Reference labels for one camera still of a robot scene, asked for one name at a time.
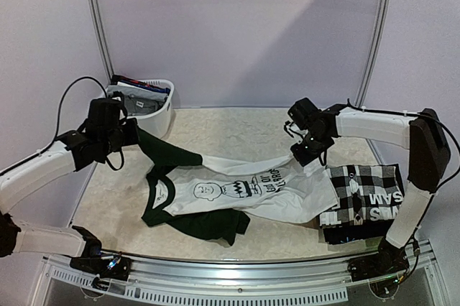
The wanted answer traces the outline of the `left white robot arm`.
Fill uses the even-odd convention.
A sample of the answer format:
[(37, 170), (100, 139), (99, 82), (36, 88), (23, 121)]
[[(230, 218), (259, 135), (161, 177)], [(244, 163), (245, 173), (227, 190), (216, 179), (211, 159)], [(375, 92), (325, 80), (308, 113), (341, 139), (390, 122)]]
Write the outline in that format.
[(92, 273), (102, 272), (101, 242), (82, 227), (58, 228), (14, 221), (12, 208), (52, 181), (79, 172), (139, 141), (137, 120), (129, 118), (120, 97), (90, 102), (82, 125), (57, 136), (50, 147), (1, 172), (1, 256), (20, 252), (78, 257)]

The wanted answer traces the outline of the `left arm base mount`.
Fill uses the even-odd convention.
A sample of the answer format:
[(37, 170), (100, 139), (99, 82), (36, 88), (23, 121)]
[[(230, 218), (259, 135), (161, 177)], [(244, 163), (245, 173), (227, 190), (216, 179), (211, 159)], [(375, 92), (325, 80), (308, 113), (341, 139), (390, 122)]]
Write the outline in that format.
[(84, 227), (72, 226), (84, 240), (83, 253), (70, 259), (70, 267), (100, 278), (127, 282), (132, 266), (130, 258), (122, 254), (103, 254), (101, 241)]

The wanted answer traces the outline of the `white cloth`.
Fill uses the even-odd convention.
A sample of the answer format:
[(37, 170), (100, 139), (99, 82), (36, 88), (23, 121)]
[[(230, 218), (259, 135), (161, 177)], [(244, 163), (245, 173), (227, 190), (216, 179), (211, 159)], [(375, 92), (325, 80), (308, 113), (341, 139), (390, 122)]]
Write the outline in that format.
[(226, 159), (190, 152), (144, 130), (139, 148), (153, 163), (142, 215), (149, 227), (165, 224), (231, 246), (253, 216), (304, 224), (339, 201), (325, 167), (301, 167), (291, 154), (258, 162)]

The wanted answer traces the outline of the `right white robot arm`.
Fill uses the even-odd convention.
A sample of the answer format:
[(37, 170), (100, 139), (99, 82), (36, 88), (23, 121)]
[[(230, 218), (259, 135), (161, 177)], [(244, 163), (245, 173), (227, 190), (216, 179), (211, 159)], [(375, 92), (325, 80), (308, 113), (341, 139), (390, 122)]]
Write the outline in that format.
[(358, 108), (337, 103), (319, 109), (308, 98), (296, 101), (287, 111), (300, 130), (301, 140), (291, 148), (294, 158), (306, 166), (327, 152), (339, 137), (354, 137), (392, 144), (409, 152), (408, 183), (400, 209), (385, 238), (381, 252), (372, 258), (377, 274), (398, 265), (401, 250), (422, 222), (434, 195), (450, 177), (444, 174), (451, 159), (450, 143), (456, 138), (432, 108), (397, 112)]

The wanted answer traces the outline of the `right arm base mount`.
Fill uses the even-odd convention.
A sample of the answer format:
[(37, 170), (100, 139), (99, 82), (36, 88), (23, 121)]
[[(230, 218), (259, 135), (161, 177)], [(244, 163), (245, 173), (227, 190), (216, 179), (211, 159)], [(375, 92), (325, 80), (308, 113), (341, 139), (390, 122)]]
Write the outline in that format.
[(375, 254), (350, 259), (348, 261), (347, 270), (351, 275), (352, 281), (372, 279), (404, 271), (403, 275), (397, 278), (397, 283), (402, 283), (413, 274), (418, 264), (418, 257), (420, 256), (418, 241), (413, 239), (410, 243), (413, 246), (413, 253), (415, 256), (413, 268), (410, 268), (405, 246), (397, 248), (383, 238)]

